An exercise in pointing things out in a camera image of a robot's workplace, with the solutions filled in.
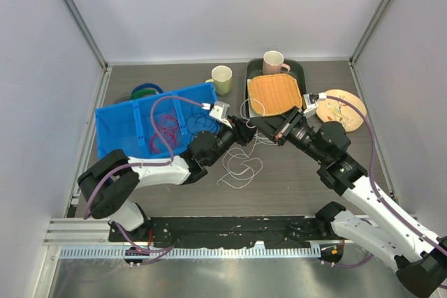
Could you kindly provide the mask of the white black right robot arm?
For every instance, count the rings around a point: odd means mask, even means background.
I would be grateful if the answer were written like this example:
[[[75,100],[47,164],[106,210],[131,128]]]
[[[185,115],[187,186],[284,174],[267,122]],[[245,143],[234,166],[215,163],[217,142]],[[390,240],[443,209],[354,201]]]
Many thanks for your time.
[[[357,219],[331,202],[317,214],[319,236],[347,238],[387,264],[399,282],[417,297],[430,297],[446,280],[446,238],[419,223],[375,183],[347,149],[351,143],[337,121],[314,130],[294,107],[274,117],[254,117],[252,126],[278,145],[290,142],[319,164],[322,183],[361,209],[373,221]]]

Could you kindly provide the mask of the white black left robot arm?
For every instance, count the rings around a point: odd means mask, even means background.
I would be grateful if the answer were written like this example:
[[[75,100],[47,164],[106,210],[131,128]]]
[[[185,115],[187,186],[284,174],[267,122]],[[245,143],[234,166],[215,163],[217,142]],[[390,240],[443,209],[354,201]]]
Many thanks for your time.
[[[133,241],[142,241],[149,232],[144,211],[129,200],[138,188],[159,184],[194,184],[207,174],[234,144],[249,144],[256,132],[245,120],[228,117],[218,133],[197,133],[185,151],[172,158],[142,159],[116,149],[78,178],[85,197],[83,218],[109,218],[124,229]]]

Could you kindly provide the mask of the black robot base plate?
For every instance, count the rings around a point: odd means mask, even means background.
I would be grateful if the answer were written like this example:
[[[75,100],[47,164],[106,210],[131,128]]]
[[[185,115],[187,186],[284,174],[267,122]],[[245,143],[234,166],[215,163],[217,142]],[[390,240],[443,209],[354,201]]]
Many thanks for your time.
[[[157,248],[307,247],[311,241],[337,241],[332,228],[312,216],[152,217],[132,232],[134,242],[152,241]]]

